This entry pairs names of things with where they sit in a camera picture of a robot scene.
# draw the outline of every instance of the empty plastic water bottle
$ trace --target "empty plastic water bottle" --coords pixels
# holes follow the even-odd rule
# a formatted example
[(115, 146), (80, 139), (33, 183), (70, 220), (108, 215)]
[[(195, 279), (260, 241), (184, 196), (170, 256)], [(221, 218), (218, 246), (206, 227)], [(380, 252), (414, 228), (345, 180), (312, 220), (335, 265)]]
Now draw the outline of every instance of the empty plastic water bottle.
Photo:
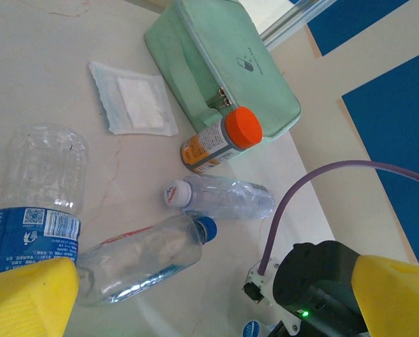
[(193, 265), (217, 234), (210, 218), (175, 216), (158, 225), (106, 240), (80, 253), (77, 303), (120, 302)]
[(174, 180), (164, 191), (164, 200), (189, 216), (263, 219), (274, 210), (273, 195), (262, 185), (196, 174)]
[(0, 184), (0, 272), (41, 260), (75, 261), (88, 147), (55, 124), (21, 126)]

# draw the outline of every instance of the white table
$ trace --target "white table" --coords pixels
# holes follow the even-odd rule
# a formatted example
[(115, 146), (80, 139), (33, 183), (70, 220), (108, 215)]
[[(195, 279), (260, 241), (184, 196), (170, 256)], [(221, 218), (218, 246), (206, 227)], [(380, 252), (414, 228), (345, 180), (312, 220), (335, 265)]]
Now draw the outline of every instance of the white table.
[[(194, 131), (175, 98), (169, 92), (179, 135), (114, 136), (87, 68), (95, 60), (158, 74), (143, 39), (157, 16), (117, 0), (0, 0), (0, 172), (4, 147), (23, 123), (59, 123), (83, 135), (89, 161), (81, 251), (178, 213), (164, 205), (162, 190), (189, 173), (178, 148)], [(279, 200), (305, 169), (287, 133), (211, 173), (261, 183)], [(270, 222), (219, 221), (199, 263), (118, 305), (75, 307), (66, 336), (239, 336), (250, 319), (276, 322), (272, 308), (241, 291)], [(284, 258), (296, 242), (332, 238), (308, 185), (284, 214), (273, 256)]]

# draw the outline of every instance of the bottle label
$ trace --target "bottle label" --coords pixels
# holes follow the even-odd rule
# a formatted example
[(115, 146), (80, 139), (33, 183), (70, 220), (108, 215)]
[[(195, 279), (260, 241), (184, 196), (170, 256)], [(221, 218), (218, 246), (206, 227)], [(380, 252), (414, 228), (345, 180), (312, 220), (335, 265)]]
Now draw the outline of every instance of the bottle label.
[(150, 227), (142, 228), (140, 230), (134, 230), (132, 232), (128, 232), (128, 233), (117, 235), (116, 237), (112, 237), (111, 239), (108, 239), (108, 240), (102, 242), (100, 245), (102, 245), (102, 244), (109, 244), (111, 242), (114, 242), (114, 241), (123, 239), (124, 237), (130, 237), (131, 235), (139, 234), (139, 233), (143, 232), (144, 230), (149, 230), (151, 227), (153, 227), (153, 226), (150, 226)]
[(194, 172), (203, 173), (222, 161), (241, 153), (225, 139), (222, 132), (222, 121), (223, 119), (209, 126), (182, 145), (182, 160)]
[(242, 331), (242, 337), (259, 337), (259, 333), (259, 322), (253, 320), (245, 324), (244, 330)]
[(78, 253), (80, 221), (53, 209), (0, 209), (0, 272)]

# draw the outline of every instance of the orange bottle cap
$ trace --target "orange bottle cap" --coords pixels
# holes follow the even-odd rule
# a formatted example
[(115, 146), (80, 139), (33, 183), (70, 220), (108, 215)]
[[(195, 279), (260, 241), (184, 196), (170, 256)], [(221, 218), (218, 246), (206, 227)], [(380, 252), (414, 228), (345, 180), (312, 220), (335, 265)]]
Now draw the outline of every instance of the orange bottle cap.
[(258, 118), (246, 107), (238, 107), (225, 119), (228, 136), (241, 149), (248, 149), (262, 140), (262, 128)]

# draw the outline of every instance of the plastic bottle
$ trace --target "plastic bottle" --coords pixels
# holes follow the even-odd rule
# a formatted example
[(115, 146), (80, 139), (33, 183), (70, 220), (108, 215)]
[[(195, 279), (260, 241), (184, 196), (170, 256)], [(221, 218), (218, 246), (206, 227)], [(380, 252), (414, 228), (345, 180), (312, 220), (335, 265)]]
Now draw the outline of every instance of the plastic bottle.
[(140, 293), (198, 262), (201, 246), (216, 234), (212, 219), (181, 215), (108, 239), (79, 254), (77, 303), (116, 303)]
[(55, 124), (20, 127), (0, 184), (0, 272), (41, 260), (75, 261), (87, 144)]
[(263, 219), (274, 210), (273, 195), (262, 185), (197, 174), (174, 180), (164, 200), (189, 216)]
[(268, 326), (256, 319), (252, 319), (245, 324), (242, 337), (268, 337), (275, 326), (276, 324)]
[(189, 170), (203, 173), (261, 140), (258, 118), (246, 107), (238, 107), (186, 141), (181, 146), (181, 160)]

